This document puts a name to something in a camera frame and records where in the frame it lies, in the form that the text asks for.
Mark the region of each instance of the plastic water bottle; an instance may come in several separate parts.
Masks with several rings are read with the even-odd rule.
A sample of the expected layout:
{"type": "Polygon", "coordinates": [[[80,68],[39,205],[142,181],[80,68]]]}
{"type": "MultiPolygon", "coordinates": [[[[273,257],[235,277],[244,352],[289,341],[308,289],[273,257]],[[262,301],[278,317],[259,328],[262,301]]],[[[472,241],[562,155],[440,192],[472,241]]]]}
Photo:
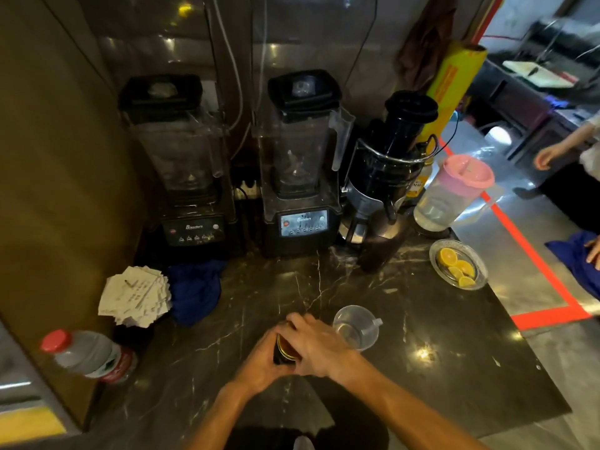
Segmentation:
{"type": "Polygon", "coordinates": [[[55,330],[44,337],[41,350],[64,369],[107,383],[123,382],[138,364],[131,349],[91,331],[55,330]]]}

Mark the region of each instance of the brown cloth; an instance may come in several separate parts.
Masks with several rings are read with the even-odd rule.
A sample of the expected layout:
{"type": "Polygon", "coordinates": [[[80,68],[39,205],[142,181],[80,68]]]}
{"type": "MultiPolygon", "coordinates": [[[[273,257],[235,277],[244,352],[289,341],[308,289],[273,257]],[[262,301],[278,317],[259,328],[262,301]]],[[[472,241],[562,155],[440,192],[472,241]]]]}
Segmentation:
{"type": "Polygon", "coordinates": [[[396,57],[404,90],[425,91],[452,35],[457,0],[429,0],[396,57]]]}

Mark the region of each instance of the red bottle cap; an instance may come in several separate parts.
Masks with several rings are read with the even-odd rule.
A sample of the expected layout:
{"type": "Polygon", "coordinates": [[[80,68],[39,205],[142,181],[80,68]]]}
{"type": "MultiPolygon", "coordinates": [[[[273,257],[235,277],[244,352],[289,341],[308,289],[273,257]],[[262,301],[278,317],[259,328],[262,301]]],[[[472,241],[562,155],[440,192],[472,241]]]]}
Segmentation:
{"type": "Polygon", "coordinates": [[[44,337],[40,347],[44,352],[59,353],[71,346],[72,340],[71,333],[64,330],[54,330],[54,332],[48,333],[44,337]]]}

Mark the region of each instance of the cutting board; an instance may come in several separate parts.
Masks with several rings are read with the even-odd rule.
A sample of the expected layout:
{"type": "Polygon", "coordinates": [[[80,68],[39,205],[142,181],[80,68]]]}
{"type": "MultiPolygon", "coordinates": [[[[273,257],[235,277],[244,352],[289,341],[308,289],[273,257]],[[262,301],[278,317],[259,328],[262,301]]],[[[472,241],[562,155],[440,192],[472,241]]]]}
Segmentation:
{"type": "Polygon", "coordinates": [[[554,74],[545,67],[542,67],[534,62],[512,62],[506,61],[502,65],[520,75],[523,79],[528,80],[538,88],[573,88],[574,83],[569,82],[565,78],[554,74]],[[537,68],[533,75],[528,75],[531,71],[537,68]]]}

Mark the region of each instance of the lemon slice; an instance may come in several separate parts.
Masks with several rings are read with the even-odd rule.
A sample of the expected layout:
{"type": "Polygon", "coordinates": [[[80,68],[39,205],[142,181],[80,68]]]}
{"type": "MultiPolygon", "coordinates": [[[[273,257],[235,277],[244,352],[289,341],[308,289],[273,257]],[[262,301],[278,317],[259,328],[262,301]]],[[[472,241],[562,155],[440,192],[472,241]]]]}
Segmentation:
{"type": "Polygon", "coordinates": [[[446,267],[453,267],[458,262],[456,251],[452,248],[442,248],[437,254],[439,262],[446,267]]]}
{"type": "Polygon", "coordinates": [[[456,279],[461,279],[464,276],[463,272],[461,271],[461,269],[458,268],[458,267],[455,267],[454,265],[451,266],[451,267],[448,267],[448,271],[456,279]]]}
{"type": "Polygon", "coordinates": [[[475,281],[468,276],[463,276],[458,279],[458,285],[460,287],[473,287],[475,285],[475,281]]]}
{"type": "Polygon", "coordinates": [[[475,269],[466,260],[459,260],[456,262],[456,267],[464,273],[465,276],[475,278],[475,269]]]}

